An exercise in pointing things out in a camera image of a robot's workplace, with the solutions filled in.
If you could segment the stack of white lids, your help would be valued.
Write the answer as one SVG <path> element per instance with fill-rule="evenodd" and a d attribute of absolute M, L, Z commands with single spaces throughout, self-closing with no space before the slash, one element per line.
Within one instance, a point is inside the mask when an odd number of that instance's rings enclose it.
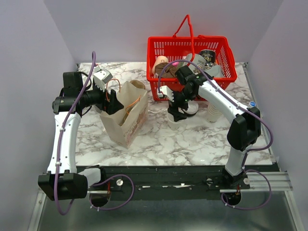
<path fill-rule="evenodd" d="M 188 117 L 192 117 L 194 115 L 196 115 L 196 113 L 198 112 L 199 109 L 199 104 L 195 101 L 189 101 L 188 102 L 188 109 L 185 110 L 183 109 L 183 113 L 188 116 Z"/>

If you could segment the white paper takeout bag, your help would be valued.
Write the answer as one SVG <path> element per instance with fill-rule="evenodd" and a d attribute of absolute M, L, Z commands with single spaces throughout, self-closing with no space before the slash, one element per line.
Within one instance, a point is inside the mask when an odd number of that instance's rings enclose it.
<path fill-rule="evenodd" d="M 148 118 L 148 91 L 126 81 L 116 96 L 124 108 L 112 115 L 101 112 L 100 118 L 110 140 L 129 148 Z"/>

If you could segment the stack of white paper cups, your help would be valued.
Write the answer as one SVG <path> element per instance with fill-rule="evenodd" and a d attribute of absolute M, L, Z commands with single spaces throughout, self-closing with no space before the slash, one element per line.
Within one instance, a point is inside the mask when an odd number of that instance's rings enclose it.
<path fill-rule="evenodd" d="M 218 110 L 213 104 L 209 103 L 207 107 L 206 120 L 209 123 L 216 123 L 222 116 L 222 112 Z"/>

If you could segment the single white paper cup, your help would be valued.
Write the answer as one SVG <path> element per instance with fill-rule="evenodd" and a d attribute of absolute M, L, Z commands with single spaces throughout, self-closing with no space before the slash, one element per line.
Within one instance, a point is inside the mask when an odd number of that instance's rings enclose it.
<path fill-rule="evenodd" d="M 177 130 L 178 128 L 180 128 L 182 126 L 182 121 L 178 121 L 175 122 L 174 121 L 174 116 L 170 113 L 167 113 L 167 121 L 168 121 L 168 125 L 172 130 Z"/>

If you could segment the brown cardboard cup carrier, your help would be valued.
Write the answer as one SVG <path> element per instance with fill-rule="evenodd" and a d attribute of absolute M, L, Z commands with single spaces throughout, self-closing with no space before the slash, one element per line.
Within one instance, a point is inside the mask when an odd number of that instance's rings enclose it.
<path fill-rule="evenodd" d="M 131 80 L 130 83 L 135 86 L 136 88 L 139 88 L 139 89 L 145 89 L 145 85 L 138 81 L 138 80 Z"/>

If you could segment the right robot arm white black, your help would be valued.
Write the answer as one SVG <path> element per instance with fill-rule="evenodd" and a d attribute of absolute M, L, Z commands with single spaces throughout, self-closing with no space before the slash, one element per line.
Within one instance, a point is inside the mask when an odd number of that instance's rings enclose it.
<path fill-rule="evenodd" d="M 159 88 L 159 94 L 168 98 L 167 111 L 173 122 L 188 117 L 189 102 L 196 96 L 207 100 L 230 122 L 227 140 L 231 150 L 221 182 L 224 187 L 233 188 L 244 174 L 247 153 L 261 134 L 260 110 L 236 101 L 205 71 L 195 74 L 185 65 L 176 71 L 176 78 L 184 86 L 181 91 L 173 91 L 167 86 Z"/>

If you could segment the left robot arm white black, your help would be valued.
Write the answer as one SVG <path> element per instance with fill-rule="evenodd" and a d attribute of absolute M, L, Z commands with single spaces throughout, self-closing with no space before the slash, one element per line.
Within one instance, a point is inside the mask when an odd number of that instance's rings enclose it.
<path fill-rule="evenodd" d="M 116 91 L 107 92 L 106 84 L 112 79 L 107 70 L 93 74 L 90 86 L 84 86 L 83 72 L 65 72 L 64 86 L 60 95 L 52 102 L 55 118 L 53 152 L 47 173 L 38 177 L 38 185 L 49 199 L 54 201 L 85 198 L 88 188 L 102 190 L 107 179 L 99 167 L 87 167 L 77 172 L 77 131 L 86 107 L 96 106 L 112 115 L 124 108 Z"/>

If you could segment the brown fabric scrunchie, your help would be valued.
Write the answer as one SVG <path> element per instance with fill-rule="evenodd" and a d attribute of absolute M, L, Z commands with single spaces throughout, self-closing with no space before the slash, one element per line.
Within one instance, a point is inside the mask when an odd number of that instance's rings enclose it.
<path fill-rule="evenodd" d="M 154 68 L 154 76 L 159 77 L 159 75 L 162 73 L 163 68 L 167 65 L 167 63 L 159 63 Z M 162 74 L 161 78 L 176 78 L 176 71 L 178 68 L 174 65 L 170 65 L 165 69 L 165 72 Z"/>

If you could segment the grey pouch in basket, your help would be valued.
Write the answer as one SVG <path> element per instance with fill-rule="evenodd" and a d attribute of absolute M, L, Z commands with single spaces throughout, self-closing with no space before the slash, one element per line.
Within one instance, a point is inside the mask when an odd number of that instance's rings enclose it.
<path fill-rule="evenodd" d="M 204 71 L 207 72 L 210 76 L 215 77 L 215 78 L 223 78 L 224 77 L 220 65 L 214 65 L 214 66 L 210 67 L 209 69 L 204 69 Z"/>

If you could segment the beige cup in basket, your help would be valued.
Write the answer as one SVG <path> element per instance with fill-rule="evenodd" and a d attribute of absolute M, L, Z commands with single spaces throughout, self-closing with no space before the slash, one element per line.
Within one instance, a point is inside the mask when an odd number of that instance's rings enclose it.
<path fill-rule="evenodd" d="M 155 67 L 160 63 L 168 63 L 169 60 L 166 56 L 160 55 L 157 57 L 153 67 L 152 67 L 152 74 L 155 75 Z"/>

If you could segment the grey printed cup in basket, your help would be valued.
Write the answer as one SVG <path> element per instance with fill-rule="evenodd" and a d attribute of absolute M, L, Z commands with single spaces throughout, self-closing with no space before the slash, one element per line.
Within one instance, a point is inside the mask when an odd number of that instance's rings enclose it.
<path fill-rule="evenodd" d="M 194 58 L 192 59 L 193 55 L 192 53 L 189 53 L 186 56 L 186 60 L 191 61 L 192 63 L 194 63 L 195 65 L 197 65 L 200 69 L 204 69 L 205 67 L 205 59 L 199 55 L 199 54 L 195 54 Z M 198 68 L 196 68 L 193 64 L 191 63 L 186 63 L 186 65 L 189 67 L 189 69 L 194 73 L 194 74 L 199 74 L 200 71 Z"/>

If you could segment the black printed cup in basket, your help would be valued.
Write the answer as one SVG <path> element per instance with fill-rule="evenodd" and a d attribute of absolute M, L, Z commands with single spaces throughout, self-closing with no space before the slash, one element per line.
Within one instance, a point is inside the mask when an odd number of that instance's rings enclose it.
<path fill-rule="evenodd" d="M 210 68 L 216 65 L 216 53 L 213 50 L 201 50 L 199 55 L 205 59 L 205 68 Z"/>

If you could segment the clear plastic water bottle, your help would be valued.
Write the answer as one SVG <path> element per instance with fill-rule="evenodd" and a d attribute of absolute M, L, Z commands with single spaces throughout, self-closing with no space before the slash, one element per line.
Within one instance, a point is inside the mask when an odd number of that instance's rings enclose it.
<path fill-rule="evenodd" d="M 249 104 L 247 106 L 247 110 L 249 110 L 249 111 L 256 110 L 256 103 L 255 102 L 249 102 Z"/>

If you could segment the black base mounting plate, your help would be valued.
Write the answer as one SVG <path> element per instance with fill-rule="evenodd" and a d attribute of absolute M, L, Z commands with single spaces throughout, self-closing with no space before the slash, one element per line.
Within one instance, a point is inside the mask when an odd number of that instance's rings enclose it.
<path fill-rule="evenodd" d="M 246 174 L 234 179 L 224 166 L 101 166 L 112 201 L 217 200 L 220 192 L 249 189 Z"/>

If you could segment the aluminium rail frame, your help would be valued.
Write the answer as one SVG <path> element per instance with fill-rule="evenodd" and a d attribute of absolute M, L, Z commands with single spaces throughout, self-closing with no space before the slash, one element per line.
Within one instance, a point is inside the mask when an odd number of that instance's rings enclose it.
<path fill-rule="evenodd" d="M 39 191 L 30 231 L 303 231 L 287 172 L 277 165 L 250 166 L 249 189 L 222 190 L 217 200 L 112 201 L 111 186 L 88 190 L 60 215 Z"/>

